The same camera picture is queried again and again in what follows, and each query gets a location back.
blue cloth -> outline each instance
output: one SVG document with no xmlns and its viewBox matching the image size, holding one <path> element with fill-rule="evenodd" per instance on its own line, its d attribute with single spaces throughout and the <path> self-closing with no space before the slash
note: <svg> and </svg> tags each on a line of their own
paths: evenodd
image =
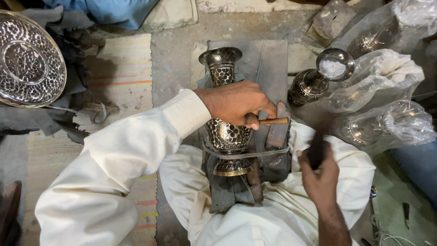
<svg viewBox="0 0 437 246">
<path fill-rule="evenodd" d="M 43 0 L 48 8 L 64 6 L 64 11 L 83 10 L 99 24 L 138 29 L 158 0 Z"/>
<path fill-rule="evenodd" d="M 437 141 L 391 149 L 390 154 L 437 210 Z"/>
</svg>

striped rug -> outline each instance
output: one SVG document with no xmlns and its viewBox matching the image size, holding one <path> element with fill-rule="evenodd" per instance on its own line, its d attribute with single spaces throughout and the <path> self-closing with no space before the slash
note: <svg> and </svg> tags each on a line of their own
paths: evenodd
<svg viewBox="0 0 437 246">
<path fill-rule="evenodd" d="M 106 46 L 96 56 L 85 59 L 83 64 L 89 72 L 87 79 L 92 101 L 116 105 L 120 113 L 110 114 L 103 124 L 92 123 L 88 114 L 78 113 L 73 121 L 79 124 L 80 130 L 94 133 L 118 119 L 153 107 L 150 44 L 151 34 L 107 39 Z M 41 131 L 28 135 L 28 210 L 23 224 L 24 246 L 39 245 L 41 230 L 34 214 L 36 201 L 82 148 L 82 145 L 70 141 L 63 131 L 49 137 Z M 127 196 L 135 202 L 140 216 L 132 238 L 135 246 L 157 245 L 157 182 L 156 174 L 141 177 Z"/>
</svg>

clear plastic wrap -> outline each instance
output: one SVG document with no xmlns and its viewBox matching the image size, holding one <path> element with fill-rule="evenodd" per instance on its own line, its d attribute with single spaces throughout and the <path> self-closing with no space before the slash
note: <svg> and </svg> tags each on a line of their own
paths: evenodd
<svg viewBox="0 0 437 246">
<path fill-rule="evenodd" d="M 426 144 L 437 137 L 431 115 L 409 100 L 337 118 L 330 133 L 369 155 L 405 145 Z"/>
<path fill-rule="evenodd" d="M 390 49 L 380 49 L 355 60 L 354 74 L 343 82 L 330 82 L 329 97 L 317 104 L 335 113 L 365 112 L 395 100 L 410 100 L 417 85 L 425 79 L 423 70 L 411 60 Z"/>
<path fill-rule="evenodd" d="M 420 39 L 436 32 L 436 0 L 395 0 L 366 15 L 331 47 L 354 59 L 378 49 L 409 54 Z"/>
</svg>

wooden stick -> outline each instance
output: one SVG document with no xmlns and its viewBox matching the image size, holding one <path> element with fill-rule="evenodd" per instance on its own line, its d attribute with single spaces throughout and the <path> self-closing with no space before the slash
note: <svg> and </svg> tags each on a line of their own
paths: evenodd
<svg viewBox="0 0 437 246">
<path fill-rule="evenodd" d="M 260 125 L 268 125 L 268 124 L 288 125 L 289 123 L 290 123 L 290 119 L 288 117 L 260 120 Z"/>
</svg>

white cloth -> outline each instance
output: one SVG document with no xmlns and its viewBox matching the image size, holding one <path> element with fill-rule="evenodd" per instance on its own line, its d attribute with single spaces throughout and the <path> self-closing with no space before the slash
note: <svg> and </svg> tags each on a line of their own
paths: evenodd
<svg viewBox="0 0 437 246">
<path fill-rule="evenodd" d="M 262 204 L 236 204 L 226 214 L 209 214 L 201 151 L 179 145 L 210 118 L 195 93 L 181 90 L 163 106 L 87 137 L 80 156 L 38 200 L 41 245 L 130 245 L 138 212 L 125 195 L 138 177 L 158 167 L 166 198 L 192 245 L 315 245 L 317 210 L 302 186 L 296 155 L 283 183 L 263 185 Z M 307 148 L 313 132 L 292 123 L 292 152 Z M 327 140 L 340 166 L 337 202 L 350 228 L 368 201 L 374 166 L 355 147 L 335 137 Z"/>
</svg>

